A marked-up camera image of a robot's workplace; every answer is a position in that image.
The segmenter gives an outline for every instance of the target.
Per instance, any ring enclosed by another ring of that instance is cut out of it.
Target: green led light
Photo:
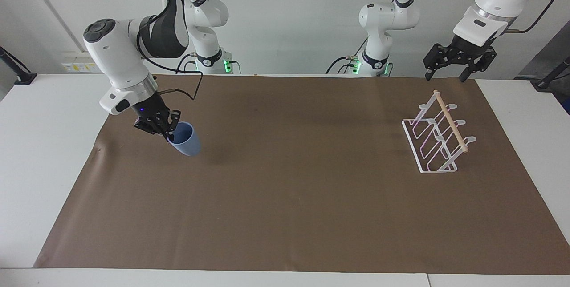
[[[385,77],[390,77],[391,74],[391,70],[394,67],[394,64],[389,62],[388,64],[386,64],[386,68],[384,68],[384,74],[383,76]]]
[[[360,66],[362,66],[360,61],[356,60],[356,66],[354,67],[354,69],[352,69],[352,73],[358,74],[360,72]]]
[[[232,72],[232,66],[230,65],[230,62],[228,62],[228,60],[224,60],[224,65],[226,66],[226,72]]]

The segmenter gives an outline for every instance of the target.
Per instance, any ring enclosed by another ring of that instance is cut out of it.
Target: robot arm
[[[187,22],[188,1],[198,15]],[[101,106],[112,115],[132,107],[138,115],[135,127],[172,141],[180,111],[171,111],[165,105],[141,54],[146,58],[178,58],[187,49],[188,33],[195,31],[196,24],[224,25],[227,14],[219,0],[163,0],[159,15],[137,20],[102,19],[89,25],[83,34],[85,45],[111,83],[99,102]],[[210,42],[217,44],[213,36]]]
[[[187,0],[185,10],[198,70],[205,74],[230,73],[226,64],[232,60],[232,54],[220,47],[216,33],[210,29],[228,22],[226,5],[219,0]]]
[[[379,76],[387,64],[392,45],[392,38],[387,30],[415,27],[419,21],[419,8],[414,4],[414,0],[369,4],[361,9],[359,21],[368,32],[368,43],[358,55],[358,72]]]
[[[460,75],[465,81],[472,73],[485,71],[497,55],[491,44],[505,33],[529,0],[475,0],[453,29],[449,46],[436,44],[424,58],[430,80],[436,70],[451,64],[467,64]]]

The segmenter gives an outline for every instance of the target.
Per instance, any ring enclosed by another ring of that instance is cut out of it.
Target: black cable
[[[188,58],[188,57],[190,57],[190,56],[191,56],[191,54],[187,54],[187,55],[185,55],[185,56],[182,57],[182,59],[181,59],[180,62],[179,62],[179,65],[176,67],[175,74],[178,74],[178,73],[180,72],[180,67],[182,66],[182,63],[184,62],[184,60],[186,60],[186,58]]]
[[[144,29],[145,27],[149,27],[152,23],[154,23],[156,20],[158,20],[166,11],[167,11],[167,9],[164,8],[157,16],[152,17],[146,24],[144,24],[144,25],[138,30],[138,33],[137,33],[137,49],[138,49],[138,52],[140,52],[140,54],[142,55],[143,58],[145,58],[145,60],[147,60],[147,61],[150,62],[151,64],[153,64],[153,65],[155,65],[155,66],[157,66],[157,67],[159,67],[159,68],[161,68],[161,69],[163,69],[163,70],[171,71],[171,72],[174,72],[174,73],[176,73],[176,74],[178,74],[178,73],[202,73],[202,72],[199,72],[199,71],[188,71],[188,72],[187,72],[186,70],[180,71],[179,68],[180,68],[180,65],[182,64],[182,61],[179,63],[179,66],[178,66],[178,68],[176,68],[176,69],[169,68],[169,67],[165,67],[165,66],[163,66],[163,65],[159,65],[159,64],[157,64],[156,62],[154,62],[154,61],[152,61],[151,59],[149,59],[149,58],[146,56],[146,54],[143,52],[143,50],[142,50],[142,48],[141,48],[141,42],[140,42],[140,40],[141,40],[141,33],[143,32],[143,29]]]
[[[570,76],[570,73],[567,73],[567,74],[565,74],[565,75],[563,75],[563,76],[560,76],[560,77],[558,77],[558,78],[554,78],[554,79],[552,79],[552,81],[558,80],[558,79],[562,79],[562,78],[566,78],[567,76]]]
[[[181,90],[181,89],[167,89],[167,90],[164,90],[164,91],[162,91],[162,92],[159,92],[159,95],[162,96],[163,94],[173,93],[173,92],[183,93],[183,94],[187,95],[188,97],[190,97],[190,99],[196,100],[196,98],[195,98],[195,97],[192,97],[191,94],[189,94],[189,93],[187,93],[187,92],[185,92],[184,90]]]
[[[340,67],[340,69],[339,69],[338,72],[336,72],[336,73],[340,73],[340,70],[342,70],[342,68],[345,68],[345,69],[344,69],[344,72],[346,73],[346,70],[347,70],[349,67],[353,67],[353,68],[354,68],[354,65],[346,64],[346,65]]]
[[[18,62],[18,64],[19,64],[20,66],[22,66],[24,69],[26,69],[27,72],[31,73],[31,71],[28,69],[28,67],[27,67],[25,64],[23,64],[23,63],[20,61],[20,59],[16,58],[16,56],[14,56],[14,55],[11,54],[10,52],[8,52],[8,50],[6,50],[5,48],[2,48],[2,50],[4,50],[4,52],[5,52],[10,58],[12,58],[12,60],[14,60],[15,62]]]
[[[529,32],[531,29],[533,29],[535,27],[535,25],[540,21],[540,19],[542,19],[542,17],[546,13],[546,11],[548,11],[550,6],[554,3],[554,1],[556,1],[556,0],[550,0],[548,5],[546,6],[546,8],[540,13],[538,18],[536,18],[535,22],[530,27],[528,27],[527,29],[525,29],[525,30],[509,29],[509,30],[506,30],[505,33],[527,33],[527,32]]]
[[[240,70],[240,74],[242,74],[242,66],[240,66],[239,62],[237,62],[236,60],[232,60],[230,61],[230,64],[238,64],[238,69]]]
[[[362,42],[362,45],[360,45],[360,48],[358,48],[358,50],[356,50],[356,52],[355,52],[355,54],[354,54],[355,57],[358,56],[358,52],[360,52],[360,50],[362,49],[362,47],[364,46],[364,44],[365,44],[367,41],[368,41],[368,37],[366,37],[366,39],[364,39],[364,41]],[[344,68],[344,72],[343,72],[342,74],[346,74],[346,70],[347,70],[347,69],[348,69],[348,68]]]
[[[330,67],[328,67],[328,69],[326,70],[326,74],[329,73],[329,71],[332,69],[332,67],[333,67],[337,62],[342,61],[342,60],[347,60],[346,58],[347,58],[347,57],[340,57],[340,58],[338,58],[337,60],[334,60],[334,61],[332,62],[332,64],[330,65]]]
[[[191,64],[191,63],[192,63],[192,61],[188,61],[186,64],[184,64],[184,71],[186,71],[186,66],[188,66],[188,64]],[[200,72],[200,80],[198,81],[198,85],[196,86],[196,90],[194,90],[194,96],[185,92],[184,90],[176,89],[176,88],[163,90],[163,91],[159,92],[159,95],[163,95],[163,94],[167,94],[167,93],[173,93],[173,92],[179,92],[179,93],[185,94],[186,96],[188,96],[192,100],[196,100],[196,96],[198,95],[198,90],[200,89],[200,85],[202,84],[202,78],[204,78],[204,73]]]

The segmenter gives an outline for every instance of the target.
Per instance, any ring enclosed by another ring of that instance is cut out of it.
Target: plastic cup
[[[187,156],[195,156],[200,153],[202,145],[194,131],[194,127],[185,121],[180,121],[174,132],[175,139],[169,141],[180,153]]]

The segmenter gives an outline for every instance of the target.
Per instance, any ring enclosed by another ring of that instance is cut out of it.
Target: white table
[[[478,84],[568,240],[570,118],[528,82]],[[100,74],[40,75],[0,102],[0,286],[570,286],[570,276],[30,269],[106,119],[108,87]]]

